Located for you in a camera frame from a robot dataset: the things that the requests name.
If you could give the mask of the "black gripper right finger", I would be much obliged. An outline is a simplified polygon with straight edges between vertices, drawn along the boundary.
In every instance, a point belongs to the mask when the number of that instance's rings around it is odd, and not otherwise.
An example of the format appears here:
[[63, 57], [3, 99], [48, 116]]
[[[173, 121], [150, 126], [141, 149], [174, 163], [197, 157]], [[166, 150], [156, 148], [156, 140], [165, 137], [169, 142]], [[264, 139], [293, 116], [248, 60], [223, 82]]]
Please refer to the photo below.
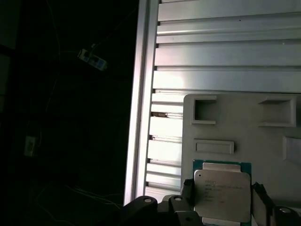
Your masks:
[[252, 214], [259, 226], [300, 226], [301, 215], [292, 208], [277, 206], [264, 185], [252, 185]]

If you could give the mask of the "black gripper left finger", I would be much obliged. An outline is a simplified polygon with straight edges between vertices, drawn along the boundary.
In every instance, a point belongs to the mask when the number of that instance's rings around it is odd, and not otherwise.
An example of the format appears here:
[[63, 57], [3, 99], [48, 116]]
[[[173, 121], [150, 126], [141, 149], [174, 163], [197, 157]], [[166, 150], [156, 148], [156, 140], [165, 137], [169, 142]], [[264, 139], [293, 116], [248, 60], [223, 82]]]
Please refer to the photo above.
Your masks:
[[119, 214], [120, 226], [201, 226], [202, 220], [193, 210], [194, 179], [186, 179], [181, 194], [167, 195], [162, 202], [140, 196], [125, 205]]

